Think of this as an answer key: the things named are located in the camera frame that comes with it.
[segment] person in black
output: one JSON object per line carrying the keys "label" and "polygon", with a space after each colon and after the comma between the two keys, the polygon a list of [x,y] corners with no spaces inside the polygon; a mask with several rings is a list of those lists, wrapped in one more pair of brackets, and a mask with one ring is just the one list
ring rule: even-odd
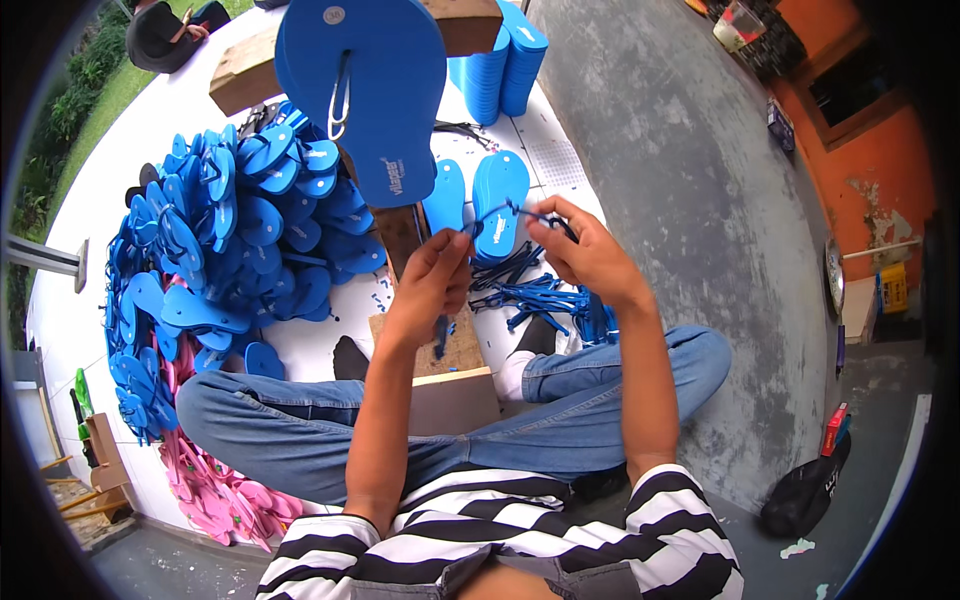
{"label": "person in black", "polygon": [[177,18],[170,5],[156,0],[128,0],[133,20],[127,28],[127,55],[145,71],[174,73],[200,48],[207,36],[230,21],[219,2]]}

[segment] knee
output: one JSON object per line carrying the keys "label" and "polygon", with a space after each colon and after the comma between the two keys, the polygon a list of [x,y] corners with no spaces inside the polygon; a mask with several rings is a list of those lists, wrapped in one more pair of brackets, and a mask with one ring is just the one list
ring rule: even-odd
{"label": "knee", "polygon": [[713,391],[719,388],[730,372],[732,351],[727,337],[710,327],[682,325],[667,332],[667,347],[682,351],[696,363],[698,379]]}

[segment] paper scrap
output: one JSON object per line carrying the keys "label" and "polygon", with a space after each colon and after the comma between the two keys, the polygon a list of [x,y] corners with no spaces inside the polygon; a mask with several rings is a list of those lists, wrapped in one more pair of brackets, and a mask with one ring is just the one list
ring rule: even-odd
{"label": "paper scrap", "polygon": [[817,543],[815,541],[804,540],[803,538],[800,538],[799,540],[797,540],[797,543],[790,544],[787,547],[783,548],[780,551],[780,557],[784,560],[787,560],[794,554],[803,554],[807,550],[812,550],[816,547],[817,547]]}

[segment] wall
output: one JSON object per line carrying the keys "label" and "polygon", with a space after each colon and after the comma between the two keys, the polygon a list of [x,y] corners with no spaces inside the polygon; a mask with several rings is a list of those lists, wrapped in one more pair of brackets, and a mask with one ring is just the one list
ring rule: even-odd
{"label": "wall", "polygon": [[[851,0],[783,0],[777,9],[811,57],[860,22]],[[777,80],[771,89],[793,120],[799,154],[813,177],[841,252],[923,235],[924,219],[935,201],[929,154],[912,106],[828,153],[790,83]],[[901,260],[906,261],[907,284],[919,285],[919,247],[851,259],[844,270],[847,280],[855,280]]]}

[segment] striped shirt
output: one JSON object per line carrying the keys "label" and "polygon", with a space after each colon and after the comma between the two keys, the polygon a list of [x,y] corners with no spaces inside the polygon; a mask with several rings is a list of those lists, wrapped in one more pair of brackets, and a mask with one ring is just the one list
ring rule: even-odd
{"label": "striped shirt", "polygon": [[360,516],[303,516],[257,600],[452,597],[488,560],[543,576],[564,598],[740,597],[733,548],[683,467],[640,478],[624,529],[573,525],[568,494],[546,475],[463,466],[403,498],[386,539]]}

